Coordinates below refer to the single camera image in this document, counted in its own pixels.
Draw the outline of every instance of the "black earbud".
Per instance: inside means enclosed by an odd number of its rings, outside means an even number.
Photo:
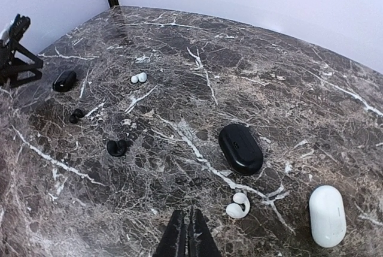
[[[125,140],[119,140],[118,142],[109,140],[107,143],[107,151],[111,156],[123,156],[126,153],[126,150],[127,142]]]
[[[69,117],[69,122],[76,124],[78,122],[79,118],[83,118],[85,114],[81,111],[81,109],[76,108],[75,111],[73,111],[72,115]]]

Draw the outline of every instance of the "black earbud case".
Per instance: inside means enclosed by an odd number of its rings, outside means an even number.
[[[218,142],[236,173],[252,175],[261,169],[263,153],[248,128],[240,124],[229,124],[221,130]]]

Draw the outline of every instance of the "earbud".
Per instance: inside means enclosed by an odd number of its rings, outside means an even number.
[[[85,115],[81,111],[81,109],[76,108],[75,111],[73,111],[72,115],[69,117],[69,122],[76,124],[78,122],[79,118],[83,118]]]
[[[147,81],[147,79],[148,79],[148,75],[145,72],[142,72],[142,73],[133,75],[130,78],[130,81],[132,83],[137,83],[137,82],[145,82],[145,81]]]
[[[126,153],[126,150],[127,142],[125,140],[119,140],[118,142],[109,140],[107,143],[107,151],[111,156],[121,157]]]
[[[245,217],[250,211],[250,201],[247,196],[241,192],[235,193],[233,196],[233,201],[235,203],[231,203],[226,207],[227,215],[235,219]],[[245,211],[243,211],[239,204],[245,205]]]

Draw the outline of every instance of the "white earbud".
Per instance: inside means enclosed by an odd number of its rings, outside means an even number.
[[[144,72],[138,74],[137,77],[138,77],[139,82],[145,82],[146,79],[148,79],[148,76]]]
[[[130,78],[130,81],[132,83],[137,83],[138,82],[138,76],[137,75],[133,75],[131,78]]]
[[[235,203],[231,203],[226,207],[227,215],[235,219],[245,217],[250,211],[250,201],[247,196],[241,192],[235,193],[233,196],[233,201]],[[245,205],[245,211],[243,211],[239,204]]]

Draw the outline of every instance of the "marble table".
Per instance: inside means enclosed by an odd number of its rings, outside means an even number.
[[[216,17],[116,7],[46,48],[43,78],[0,89],[0,255],[151,256],[173,210],[200,208],[223,256],[383,256],[383,75]],[[66,70],[78,83],[52,91]],[[141,71],[146,83],[132,84]],[[68,122],[76,108],[86,117]],[[265,155],[232,173],[241,123]],[[126,156],[106,151],[127,139]],[[317,246],[308,199],[344,198],[347,234]],[[225,214],[235,192],[250,214]]]

